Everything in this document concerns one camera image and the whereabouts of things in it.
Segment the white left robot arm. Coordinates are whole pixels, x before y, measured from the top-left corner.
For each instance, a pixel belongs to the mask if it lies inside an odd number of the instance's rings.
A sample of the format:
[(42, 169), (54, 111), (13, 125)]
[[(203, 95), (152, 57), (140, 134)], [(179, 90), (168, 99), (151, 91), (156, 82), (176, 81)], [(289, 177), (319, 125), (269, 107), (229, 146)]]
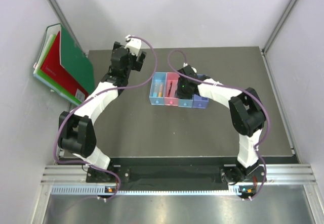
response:
[(94, 123), (104, 109), (124, 91), (132, 70), (140, 71), (146, 53), (141, 52), (142, 41), (126, 39), (126, 45), (115, 42), (111, 53), (111, 65), (96, 89), (77, 110), (61, 113), (57, 145), (74, 156), (98, 168), (97, 176), (104, 182), (114, 178), (115, 170), (110, 158), (98, 147)]

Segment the red pen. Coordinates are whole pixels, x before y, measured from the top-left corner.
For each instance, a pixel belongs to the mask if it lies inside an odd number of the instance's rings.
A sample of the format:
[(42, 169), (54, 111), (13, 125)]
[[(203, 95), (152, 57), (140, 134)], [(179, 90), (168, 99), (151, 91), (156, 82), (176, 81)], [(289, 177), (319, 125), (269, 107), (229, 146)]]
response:
[(175, 81), (175, 80), (168, 81), (167, 97), (174, 98), (176, 89), (177, 89), (177, 81)]

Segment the light blue drawer bin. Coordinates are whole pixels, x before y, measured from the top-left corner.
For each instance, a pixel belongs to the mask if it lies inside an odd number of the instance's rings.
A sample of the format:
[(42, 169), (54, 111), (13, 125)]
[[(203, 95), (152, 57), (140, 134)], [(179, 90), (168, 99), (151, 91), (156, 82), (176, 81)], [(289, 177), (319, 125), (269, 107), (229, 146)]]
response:
[(156, 72), (152, 78), (149, 100), (152, 105), (165, 104), (166, 72)]

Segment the purple drawer bin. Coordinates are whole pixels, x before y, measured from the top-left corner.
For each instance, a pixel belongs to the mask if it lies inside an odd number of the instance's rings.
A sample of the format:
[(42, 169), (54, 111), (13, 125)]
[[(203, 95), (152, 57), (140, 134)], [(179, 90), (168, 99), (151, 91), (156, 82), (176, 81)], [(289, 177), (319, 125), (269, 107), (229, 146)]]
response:
[(193, 90), (192, 108), (206, 109), (209, 104), (209, 99), (204, 98), (198, 94), (198, 88), (196, 83), (194, 83), (193, 86), (194, 86), (194, 90)]

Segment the pink drawer bin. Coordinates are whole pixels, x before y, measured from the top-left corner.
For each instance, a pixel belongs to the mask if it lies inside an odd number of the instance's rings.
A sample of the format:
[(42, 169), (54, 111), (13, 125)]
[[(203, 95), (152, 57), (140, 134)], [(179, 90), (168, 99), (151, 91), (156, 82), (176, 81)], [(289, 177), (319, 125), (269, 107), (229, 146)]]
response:
[(179, 75), (175, 72), (167, 72), (164, 101), (167, 106), (178, 106), (179, 99), (177, 98)]

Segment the orange pink highlighter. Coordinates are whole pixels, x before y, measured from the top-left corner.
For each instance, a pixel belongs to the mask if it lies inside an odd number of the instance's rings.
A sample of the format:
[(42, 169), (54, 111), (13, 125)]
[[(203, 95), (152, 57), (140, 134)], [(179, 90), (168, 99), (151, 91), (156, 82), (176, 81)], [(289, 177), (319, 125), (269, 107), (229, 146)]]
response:
[(161, 83), (159, 86), (158, 97), (162, 97), (164, 94), (164, 84)]

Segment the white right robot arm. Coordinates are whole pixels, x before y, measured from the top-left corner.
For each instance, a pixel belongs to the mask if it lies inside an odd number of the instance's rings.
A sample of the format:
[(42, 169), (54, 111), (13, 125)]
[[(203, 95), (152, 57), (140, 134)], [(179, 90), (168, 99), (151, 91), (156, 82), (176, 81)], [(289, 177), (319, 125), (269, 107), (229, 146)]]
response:
[(184, 64), (177, 73), (180, 75), (177, 84), (177, 95), (180, 98), (198, 95), (229, 109), (232, 125), (239, 134), (236, 180), (249, 181), (259, 165), (255, 146), (266, 121), (261, 106), (256, 102), (259, 99), (256, 91), (251, 87), (244, 92), (225, 87), (206, 75), (197, 75), (195, 69), (188, 64)]

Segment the blue white highlighter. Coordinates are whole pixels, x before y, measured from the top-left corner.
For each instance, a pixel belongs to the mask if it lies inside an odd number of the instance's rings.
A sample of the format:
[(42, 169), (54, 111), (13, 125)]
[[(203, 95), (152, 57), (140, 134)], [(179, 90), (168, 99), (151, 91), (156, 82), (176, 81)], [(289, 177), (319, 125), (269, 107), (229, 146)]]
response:
[(153, 90), (153, 94), (152, 94), (152, 96), (153, 96), (153, 97), (157, 97), (157, 96), (158, 96), (158, 91), (159, 91), (159, 83), (156, 82), (156, 83), (154, 84), (154, 90)]

